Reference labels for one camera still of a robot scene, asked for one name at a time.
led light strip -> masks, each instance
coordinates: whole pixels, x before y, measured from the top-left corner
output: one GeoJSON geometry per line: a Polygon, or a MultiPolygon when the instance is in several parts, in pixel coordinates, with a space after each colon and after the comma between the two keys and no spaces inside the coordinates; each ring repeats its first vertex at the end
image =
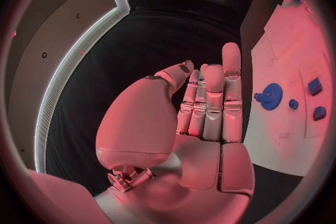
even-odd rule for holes
{"type": "Polygon", "coordinates": [[[35,129],[34,161],[37,172],[46,172],[45,151],[49,126],[67,81],[85,54],[121,19],[118,8],[115,8],[95,22],[69,50],[52,76],[41,103],[35,129]]]}

blue cube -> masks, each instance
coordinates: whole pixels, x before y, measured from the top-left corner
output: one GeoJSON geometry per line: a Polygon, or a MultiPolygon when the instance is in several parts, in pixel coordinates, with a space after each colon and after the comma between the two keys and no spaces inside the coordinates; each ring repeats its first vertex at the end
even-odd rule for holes
{"type": "Polygon", "coordinates": [[[325,108],[323,106],[319,106],[318,108],[315,108],[314,111],[314,120],[320,120],[320,119],[324,119],[326,116],[326,111],[325,108]]]}
{"type": "Polygon", "coordinates": [[[308,83],[308,89],[312,96],[322,92],[322,85],[319,81],[319,78],[315,78],[313,81],[308,83]]]}

